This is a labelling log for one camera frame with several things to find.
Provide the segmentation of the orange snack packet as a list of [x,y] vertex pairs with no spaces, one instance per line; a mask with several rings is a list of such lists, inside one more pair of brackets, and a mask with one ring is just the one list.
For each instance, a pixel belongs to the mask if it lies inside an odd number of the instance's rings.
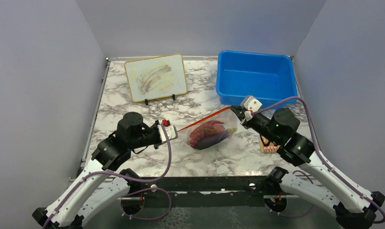
[[265,154],[274,154],[280,148],[280,146],[275,145],[273,142],[259,136],[260,151]]

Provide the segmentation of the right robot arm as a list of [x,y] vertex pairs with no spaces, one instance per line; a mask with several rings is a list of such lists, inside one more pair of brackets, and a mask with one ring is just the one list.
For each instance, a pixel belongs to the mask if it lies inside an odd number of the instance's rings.
[[381,208],[385,196],[361,187],[334,167],[317,145],[298,133],[300,121],[290,109],[279,108],[271,118],[261,114],[257,104],[232,106],[231,110],[243,127],[278,145],[282,159],[321,183],[319,187],[276,167],[265,181],[269,193],[283,191],[305,199],[335,217],[344,229],[368,229],[385,222]]

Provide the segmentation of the purple eggplant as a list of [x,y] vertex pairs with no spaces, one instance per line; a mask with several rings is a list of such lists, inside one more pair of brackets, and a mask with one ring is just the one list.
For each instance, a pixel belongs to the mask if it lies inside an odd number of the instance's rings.
[[221,131],[217,134],[206,136],[199,140],[194,146],[194,149],[203,150],[207,149],[209,147],[212,147],[223,140],[225,140],[228,137],[231,137],[235,132],[237,131],[237,128],[228,128],[224,131]]

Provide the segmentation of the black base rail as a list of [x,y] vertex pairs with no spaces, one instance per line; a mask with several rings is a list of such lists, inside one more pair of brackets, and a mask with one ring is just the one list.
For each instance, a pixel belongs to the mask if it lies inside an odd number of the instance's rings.
[[285,196],[286,193],[268,182],[266,176],[237,177],[164,177],[155,182],[134,184],[131,191],[144,189],[141,194],[123,197],[125,210],[143,208],[208,208],[263,207],[265,198]]

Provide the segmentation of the small whiteboard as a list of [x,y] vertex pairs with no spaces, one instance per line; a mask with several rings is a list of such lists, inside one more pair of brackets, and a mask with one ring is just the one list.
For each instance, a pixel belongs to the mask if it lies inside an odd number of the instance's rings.
[[124,69],[134,102],[174,97],[188,92],[182,54],[126,61]]

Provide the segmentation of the clear zip top bag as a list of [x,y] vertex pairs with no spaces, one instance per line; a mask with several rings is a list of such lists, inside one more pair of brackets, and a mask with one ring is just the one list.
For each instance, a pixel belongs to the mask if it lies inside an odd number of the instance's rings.
[[231,107],[222,108],[177,131],[181,142],[194,150],[205,150],[227,142],[237,131]]

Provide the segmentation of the red grape bunch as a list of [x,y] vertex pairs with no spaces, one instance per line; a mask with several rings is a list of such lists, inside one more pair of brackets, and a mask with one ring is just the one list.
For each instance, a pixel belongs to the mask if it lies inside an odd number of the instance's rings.
[[205,122],[195,129],[193,129],[189,133],[189,139],[187,140],[187,144],[193,148],[193,146],[202,138],[210,135],[217,134],[221,131],[224,131],[224,122],[219,120],[211,120]]

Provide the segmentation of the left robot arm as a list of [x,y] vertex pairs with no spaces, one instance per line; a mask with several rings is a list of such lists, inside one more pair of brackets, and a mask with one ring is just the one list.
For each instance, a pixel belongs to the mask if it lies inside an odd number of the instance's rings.
[[82,229],[115,199],[139,192],[144,180],[136,173],[116,173],[135,149],[157,149],[175,138],[177,130],[168,120],[148,126],[141,114],[126,113],[117,129],[98,144],[75,181],[48,207],[35,209],[32,217],[44,229]]

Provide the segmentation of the blue plastic bin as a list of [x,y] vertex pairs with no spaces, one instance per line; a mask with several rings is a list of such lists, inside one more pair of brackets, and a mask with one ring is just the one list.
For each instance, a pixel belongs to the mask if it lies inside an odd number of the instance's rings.
[[297,96],[292,59],[280,54],[221,51],[216,92],[223,105],[240,105],[252,95],[267,107]]

